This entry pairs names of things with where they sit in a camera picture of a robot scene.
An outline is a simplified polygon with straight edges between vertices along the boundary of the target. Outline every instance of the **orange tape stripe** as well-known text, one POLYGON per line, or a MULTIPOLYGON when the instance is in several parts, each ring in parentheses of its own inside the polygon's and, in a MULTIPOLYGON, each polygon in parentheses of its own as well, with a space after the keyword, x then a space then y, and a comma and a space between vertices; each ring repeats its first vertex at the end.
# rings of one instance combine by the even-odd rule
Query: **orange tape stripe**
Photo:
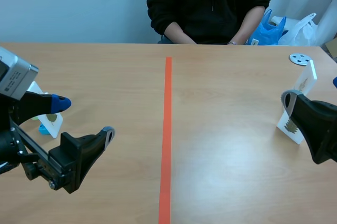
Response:
POLYGON ((171 223, 172 58, 166 58, 159 224, 171 223))

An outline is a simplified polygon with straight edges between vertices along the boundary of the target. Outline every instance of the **white card stand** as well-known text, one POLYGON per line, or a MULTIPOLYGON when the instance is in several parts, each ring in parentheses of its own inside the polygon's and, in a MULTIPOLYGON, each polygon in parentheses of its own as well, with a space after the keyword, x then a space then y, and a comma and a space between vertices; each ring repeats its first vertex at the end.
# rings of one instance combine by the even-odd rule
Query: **white card stand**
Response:
MULTIPOLYGON (((304 68, 302 75, 296 81, 293 90, 298 90, 304 95, 307 95, 309 91, 313 88, 315 82, 317 81, 317 75, 314 67, 314 62, 309 61, 307 66, 304 68)), ((300 144, 304 140, 304 136, 297 126, 289 119, 286 111, 284 111, 277 127, 284 132, 290 139, 292 139, 297 144, 300 144)))
MULTIPOLYGON (((37 85, 36 82, 32 82, 28 91, 34 92, 37 94, 47 94, 43 93, 41 88, 37 85)), ((37 118, 41 121, 42 125, 47 129, 47 131, 51 134, 51 136, 55 139, 61 129, 61 125, 63 123, 63 117, 60 113, 56 113, 57 118, 55 121, 50 121, 46 114, 39 115, 37 118)))

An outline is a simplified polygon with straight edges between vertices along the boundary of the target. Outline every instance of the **person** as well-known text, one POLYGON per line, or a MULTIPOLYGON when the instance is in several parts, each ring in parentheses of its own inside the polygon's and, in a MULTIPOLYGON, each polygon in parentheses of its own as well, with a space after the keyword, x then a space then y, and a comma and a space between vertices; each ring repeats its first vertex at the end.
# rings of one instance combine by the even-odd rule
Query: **person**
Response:
POLYGON ((270 0, 147 0, 162 43, 243 45, 270 0))

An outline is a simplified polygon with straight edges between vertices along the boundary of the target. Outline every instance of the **wooden table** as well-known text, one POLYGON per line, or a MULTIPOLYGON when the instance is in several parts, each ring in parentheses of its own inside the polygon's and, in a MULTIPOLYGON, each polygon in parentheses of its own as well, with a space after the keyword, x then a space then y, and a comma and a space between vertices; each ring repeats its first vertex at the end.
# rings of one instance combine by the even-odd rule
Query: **wooden table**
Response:
MULTIPOLYGON (((337 65, 318 47, 3 43, 40 68, 44 91, 70 98, 62 131, 116 128, 72 195, 22 168, 0 177, 5 224, 158 223, 165 58, 172 57, 171 223, 336 224, 337 164, 316 165, 276 129, 280 95, 314 59, 311 99, 337 103, 337 65)), ((23 128, 46 150, 58 140, 23 128)))

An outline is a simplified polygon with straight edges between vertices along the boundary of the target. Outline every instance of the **metal disc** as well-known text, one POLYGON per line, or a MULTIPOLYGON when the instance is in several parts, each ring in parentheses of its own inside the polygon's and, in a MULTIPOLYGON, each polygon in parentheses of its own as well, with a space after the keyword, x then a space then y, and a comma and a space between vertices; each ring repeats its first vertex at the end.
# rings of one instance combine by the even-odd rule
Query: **metal disc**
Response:
POLYGON ((312 59, 305 54, 291 54, 289 60, 297 65, 306 66, 312 59))

